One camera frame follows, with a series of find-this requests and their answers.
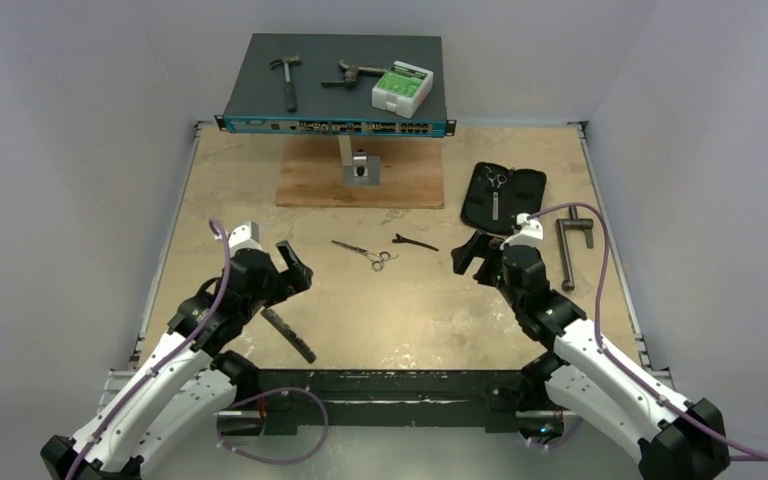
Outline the black hair clip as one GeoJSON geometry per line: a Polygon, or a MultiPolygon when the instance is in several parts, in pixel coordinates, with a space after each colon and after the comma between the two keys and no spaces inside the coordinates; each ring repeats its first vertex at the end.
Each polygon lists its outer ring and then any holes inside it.
{"type": "Polygon", "coordinates": [[[421,241],[418,241],[418,240],[413,240],[413,239],[407,238],[407,237],[405,237],[403,235],[400,235],[400,234],[396,234],[394,236],[394,238],[391,240],[391,242],[393,244],[407,244],[407,245],[418,246],[418,247],[425,248],[425,249],[428,249],[428,250],[431,250],[431,251],[434,251],[434,252],[439,252],[440,251],[440,249],[438,247],[435,247],[435,246],[430,245],[430,244],[425,243],[425,242],[421,242],[421,241]]]}

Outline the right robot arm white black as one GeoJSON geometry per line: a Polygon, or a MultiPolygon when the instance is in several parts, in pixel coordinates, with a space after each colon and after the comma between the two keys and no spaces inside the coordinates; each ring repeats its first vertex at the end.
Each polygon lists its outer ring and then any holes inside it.
{"type": "Polygon", "coordinates": [[[496,289],[523,332],[546,348],[523,370],[529,404],[576,413],[645,479],[714,479],[730,466],[721,411],[706,399],[688,400],[615,352],[585,311],[551,287],[538,249],[475,232],[451,257],[459,275],[481,259],[474,280],[496,289]]]}

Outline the black zippered tool case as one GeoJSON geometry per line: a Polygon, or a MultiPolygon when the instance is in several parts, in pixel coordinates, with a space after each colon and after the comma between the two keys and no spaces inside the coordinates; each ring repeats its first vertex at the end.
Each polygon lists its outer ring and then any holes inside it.
{"type": "Polygon", "coordinates": [[[490,234],[511,235],[518,214],[534,213],[542,208],[546,185],[547,175],[540,170],[508,169],[499,164],[478,162],[471,174],[460,219],[465,225],[490,234]],[[486,166],[507,176],[500,191],[496,221],[492,219],[492,189],[486,178],[486,166]]]}

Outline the silver thinning scissors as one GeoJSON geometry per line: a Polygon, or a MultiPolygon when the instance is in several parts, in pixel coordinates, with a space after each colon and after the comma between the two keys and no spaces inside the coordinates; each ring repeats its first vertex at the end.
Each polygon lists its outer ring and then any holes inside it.
{"type": "Polygon", "coordinates": [[[384,268],[387,262],[397,258],[397,255],[393,255],[387,251],[380,251],[380,252],[374,252],[365,248],[357,247],[354,245],[350,245],[345,242],[332,240],[332,244],[344,248],[348,251],[357,253],[364,258],[366,258],[370,262],[370,266],[373,271],[375,272],[381,272],[384,268]]]}

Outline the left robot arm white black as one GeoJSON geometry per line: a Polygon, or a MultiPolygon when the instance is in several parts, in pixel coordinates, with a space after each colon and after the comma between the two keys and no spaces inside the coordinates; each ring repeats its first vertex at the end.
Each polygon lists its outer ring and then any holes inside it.
{"type": "Polygon", "coordinates": [[[257,241],[229,240],[220,276],[183,301],[149,359],[114,398],[41,458],[54,479],[144,479],[164,456],[226,407],[262,403],[260,370],[227,344],[261,310],[308,290],[313,272],[286,241],[279,270],[257,241]]]}

